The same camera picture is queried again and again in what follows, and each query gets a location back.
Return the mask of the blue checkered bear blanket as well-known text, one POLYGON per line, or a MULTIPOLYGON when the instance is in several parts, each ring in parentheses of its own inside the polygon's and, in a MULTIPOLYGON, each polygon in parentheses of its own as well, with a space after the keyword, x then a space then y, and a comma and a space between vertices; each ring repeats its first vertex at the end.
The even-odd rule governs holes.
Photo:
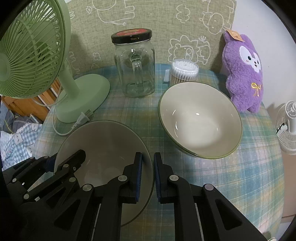
POLYGON ((42 124, 40 123, 27 123, 16 133, 1 131, 2 170, 32 157, 41 128, 42 124))

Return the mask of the cotton swab container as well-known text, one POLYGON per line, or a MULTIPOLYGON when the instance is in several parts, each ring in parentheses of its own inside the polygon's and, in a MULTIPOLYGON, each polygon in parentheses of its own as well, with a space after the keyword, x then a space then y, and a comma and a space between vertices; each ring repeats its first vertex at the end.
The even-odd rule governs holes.
POLYGON ((197 81, 199 66, 186 59, 174 59, 171 63, 170 86, 178 83, 197 81))

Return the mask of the blue patterned bowl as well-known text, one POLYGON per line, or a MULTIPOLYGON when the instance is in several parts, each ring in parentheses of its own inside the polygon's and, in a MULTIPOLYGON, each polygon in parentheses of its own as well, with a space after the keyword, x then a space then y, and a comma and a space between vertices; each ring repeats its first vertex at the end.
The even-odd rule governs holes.
POLYGON ((220 159, 239 146, 243 125, 231 100, 204 83, 183 82, 160 97, 159 120, 172 142, 184 153, 220 159))

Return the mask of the green desk fan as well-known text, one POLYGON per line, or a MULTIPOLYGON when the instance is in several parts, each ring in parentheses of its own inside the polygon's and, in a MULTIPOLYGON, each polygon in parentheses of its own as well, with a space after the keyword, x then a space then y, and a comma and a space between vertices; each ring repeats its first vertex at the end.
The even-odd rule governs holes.
POLYGON ((98 74, 73 78, 67 61, 70 39, 64 1, 1 1, 1 95, 36 97, 59 80, 59 121, 73 123, 98 109, 110 83, 98 74))

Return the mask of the grey striped pillow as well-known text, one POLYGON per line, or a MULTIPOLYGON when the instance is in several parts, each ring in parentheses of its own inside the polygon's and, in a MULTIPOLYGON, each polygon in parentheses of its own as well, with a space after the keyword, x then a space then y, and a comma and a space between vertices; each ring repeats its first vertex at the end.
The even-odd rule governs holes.
POLYGON ((1 131, 16 133, 16 131, 28 123, 43 123, 34 115, 21 116, 8 109, 1 96, 1 131))

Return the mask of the glass jar with black lid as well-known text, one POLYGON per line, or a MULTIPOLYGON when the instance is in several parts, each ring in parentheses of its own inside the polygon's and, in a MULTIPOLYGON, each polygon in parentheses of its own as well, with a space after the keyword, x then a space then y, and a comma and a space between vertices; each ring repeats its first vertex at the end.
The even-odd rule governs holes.
POLYGON ((155 90, 155 52, 151 38, 152 30, 146 28, 111 35, 119 81, 127 97, 144 97, 155 90))

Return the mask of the floral bowl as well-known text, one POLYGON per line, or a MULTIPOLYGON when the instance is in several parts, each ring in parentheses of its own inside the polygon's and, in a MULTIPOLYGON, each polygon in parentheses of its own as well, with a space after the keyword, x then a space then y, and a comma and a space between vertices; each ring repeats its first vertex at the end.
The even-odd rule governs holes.
POLYGON ((121 224, 134 221, 145 209, 154 187, 154 167, 142 139, 126 125, 111 120, 87 123, 72 132, 60 147, 55 169, 78 150, 84 150, 85 161, 74 175, 80 186, 107 184, 123 174, 125 166, 133 163, 137 152, 143 155, 142 178, 137 204, 124 204, 121 224))

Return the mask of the white floor fan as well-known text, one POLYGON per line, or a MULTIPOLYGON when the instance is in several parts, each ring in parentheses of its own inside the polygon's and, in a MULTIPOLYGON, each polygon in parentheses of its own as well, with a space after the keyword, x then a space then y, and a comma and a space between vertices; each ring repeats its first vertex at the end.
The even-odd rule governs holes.
POLYGON ((276 115, 276 135, 280 148, 288 155, 295 155, 295 128, 296 128, 295 101, 290 100, 284 104, 276 115))

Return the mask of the purple plush bunny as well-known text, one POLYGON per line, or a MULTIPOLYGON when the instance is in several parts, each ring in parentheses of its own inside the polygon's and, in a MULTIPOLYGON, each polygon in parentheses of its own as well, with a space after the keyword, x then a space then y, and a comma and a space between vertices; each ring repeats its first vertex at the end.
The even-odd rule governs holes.
POLYGON ((228 72, 226 89, 241 113, 257 113, 263 99, 263 73, 260 57, 246 36, 226 30, 222 63, 228 72))

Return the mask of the plaid green tablecloth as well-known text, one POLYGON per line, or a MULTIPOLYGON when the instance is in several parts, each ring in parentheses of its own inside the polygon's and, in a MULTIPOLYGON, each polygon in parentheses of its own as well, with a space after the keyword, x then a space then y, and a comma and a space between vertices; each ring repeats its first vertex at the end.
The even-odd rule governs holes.
MULTIPOLYGON (((256 114, 241 113, 243 136, 231 155, 216 160, 200 159, 179 151, 166 135, 158 117, 158 102, 169 87, 163 82, 167 64, 156 64, 156 88, 144 98, 123 95, 115 66, 95 69, 110 81, 110 93, 91 116, 113 120, 133 129, 145 142, 151 156, 160 152, 165 164, 189 183, 211 183, 269 240, 276 236, 283 213, 285 181, 278 137, 261 103, 256 114)), ((50 111, 35 144, 36 158, 57 153, 65 137, 52 128, 50 111)), ((172 204, 161 205, 155 189, 144 212, 121 228, 120 240, 175 240, 172 204)))

